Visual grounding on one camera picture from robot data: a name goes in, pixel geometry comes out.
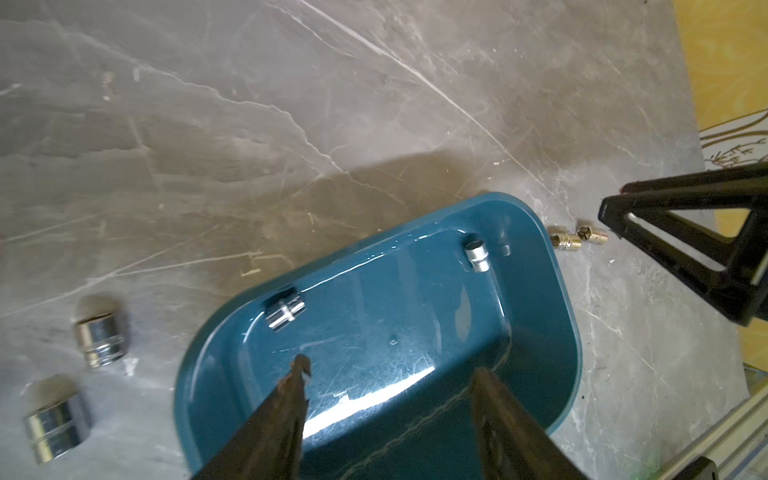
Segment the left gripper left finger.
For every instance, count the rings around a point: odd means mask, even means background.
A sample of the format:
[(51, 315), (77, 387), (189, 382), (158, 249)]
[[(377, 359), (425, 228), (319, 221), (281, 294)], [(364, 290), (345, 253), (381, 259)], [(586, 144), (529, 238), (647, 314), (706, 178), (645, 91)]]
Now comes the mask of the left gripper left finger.
[(309, 400), (311, 361), (302, 354), (196, 479), (296, 479)]

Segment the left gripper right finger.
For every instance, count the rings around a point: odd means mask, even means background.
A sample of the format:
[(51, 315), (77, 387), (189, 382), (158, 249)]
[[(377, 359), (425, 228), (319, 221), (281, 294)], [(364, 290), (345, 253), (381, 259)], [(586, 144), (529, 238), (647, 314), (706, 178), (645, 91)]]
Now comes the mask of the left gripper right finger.
[(474, 370), (471, 416), (486, 479), (583, 479), (493, 371)]

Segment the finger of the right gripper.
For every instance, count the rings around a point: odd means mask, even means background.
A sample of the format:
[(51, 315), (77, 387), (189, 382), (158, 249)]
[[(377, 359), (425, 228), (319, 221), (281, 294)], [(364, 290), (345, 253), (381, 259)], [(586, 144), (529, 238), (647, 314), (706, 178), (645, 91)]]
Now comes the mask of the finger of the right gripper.
[(767, 206), (767, 163), (626, 184), (618, 212)]
[(725, 237), (677, 210), (618, 212), (617, 196), (604, 199), (598, 214), (609, 229), (731, 322), (767, 319), (767, 206), (744, 208), (749, 215), (741, 230)]

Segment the teal plastic storage box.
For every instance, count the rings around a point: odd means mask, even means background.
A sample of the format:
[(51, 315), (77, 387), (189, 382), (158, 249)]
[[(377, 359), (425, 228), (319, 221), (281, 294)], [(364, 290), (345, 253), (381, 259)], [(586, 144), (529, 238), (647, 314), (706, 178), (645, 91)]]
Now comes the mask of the teal plastic storage box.
[[(485, 242), (473, 270), (464, 244)], [(279, 331), (266, 308), (298, 293)], [(311, 361), (304, 479), (478, 479), (468, 398), (491, 369), (547, 432), (567, 417), (582, 369), (571, 302), (537, 215), (487, 193), (367, 238), (223, 304), (179, 369), (174, 418), (200, 470), (284, 376)]]

